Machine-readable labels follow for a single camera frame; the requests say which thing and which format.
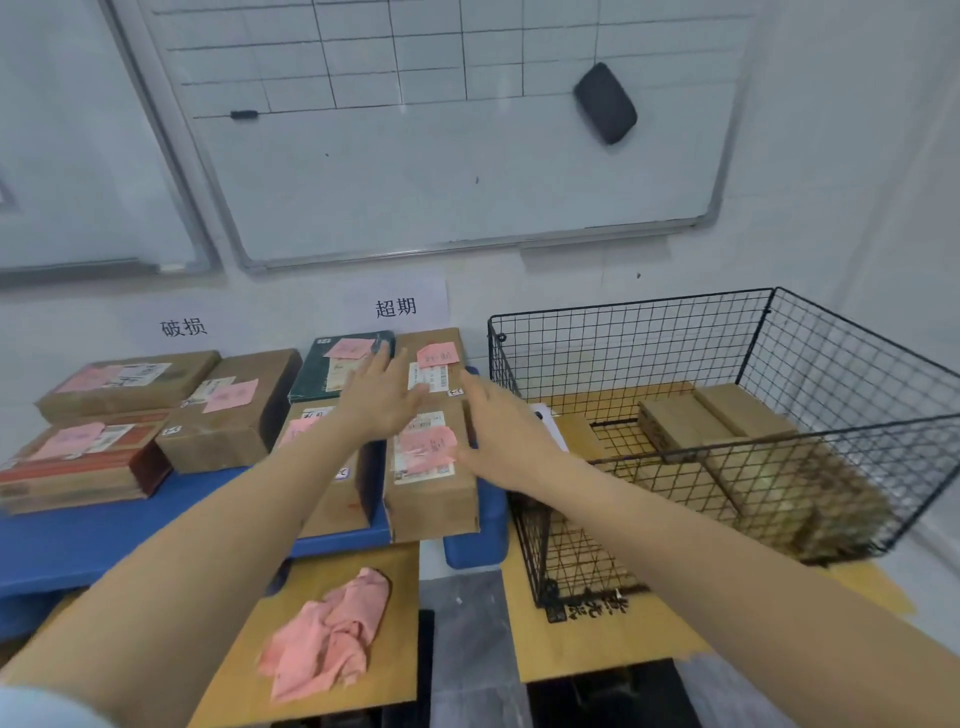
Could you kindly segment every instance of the wire basket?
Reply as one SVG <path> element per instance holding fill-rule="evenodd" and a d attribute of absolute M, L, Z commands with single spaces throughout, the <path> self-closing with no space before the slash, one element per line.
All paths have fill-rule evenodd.
<path fill-rule="evenodd" d="M 960 375 L 782 288 L 492 316 L 488 341 L 495 382 L 587 419 L 595 467 L 808 564 L 886 553 L 960 471 Z M 727 382 L 798 433 L 662 452 L 637 423 Z M 563 514 L 511 510 L 548 613 L 646 590 Z"/>

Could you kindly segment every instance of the pink cloth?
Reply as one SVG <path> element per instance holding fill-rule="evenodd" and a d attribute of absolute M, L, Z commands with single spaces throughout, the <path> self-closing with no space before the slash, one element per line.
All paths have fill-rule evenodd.
<path fill-rule="evenodd" d="M 328 691 L 342 679 L 352 685 L 367 671 L 367 647 L 376 636 L 390 596 L 390 582 L 363 568 L 356 578 L 308 601 L 280 627 L 260 655 L 257 670 L 274 678 L 275 703 Z"/>

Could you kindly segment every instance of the floor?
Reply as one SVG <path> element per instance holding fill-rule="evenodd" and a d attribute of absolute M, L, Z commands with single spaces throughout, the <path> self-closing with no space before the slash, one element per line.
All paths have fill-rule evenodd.
<path fill-rule="evenodd" d="M 421 582 L 420 603 L 437 613 L 431 725 L 531 728 L 500 572 Z M 704 655 L 677 667 L 704 728 L 793 725 L 719 657 Z"/>
<path fill-rule="evenodd" d="M 499 571 L 420 582 L 420 607 L 437 614 L 433 705 L 438 728 L 529 728 Z"/>
<path fill-rule="evenodd" d="M 960 654 L 955 605 L 960 580 L 910 537 L 880 565 L 917 606 L 909 620 Z M 420 582 L 420 603 L 437 614 L 433 714 L 437 728 L 529 728 L 500 572 L 457 574 Z M 795 724 L 726 661 L 700 655 L 678 662 L 704 728 L 789 728 Z"/>

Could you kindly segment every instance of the sleeve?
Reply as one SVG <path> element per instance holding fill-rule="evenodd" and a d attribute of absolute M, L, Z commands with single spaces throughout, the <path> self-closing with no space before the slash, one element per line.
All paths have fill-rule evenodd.
<path fill-rule="evenodd" d="M 0 687 L 0 725 L 23 728 L 114 728 L 85 705 L 55 692 Z"/>

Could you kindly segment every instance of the whiteboard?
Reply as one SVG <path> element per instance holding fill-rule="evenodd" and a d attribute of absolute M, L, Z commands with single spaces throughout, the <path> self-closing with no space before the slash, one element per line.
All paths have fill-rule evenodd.
<path fill-rule="evenodd" d="M 254 270 L 710 218 L 757 5 L 153 2 Z M 611 147 L 572 96 L 598 61 L 638 114 Z"/>
<path fill-rule="evenodd" d="M 0 283 L 209 267 L 97 0 L 0 4 Z"/>

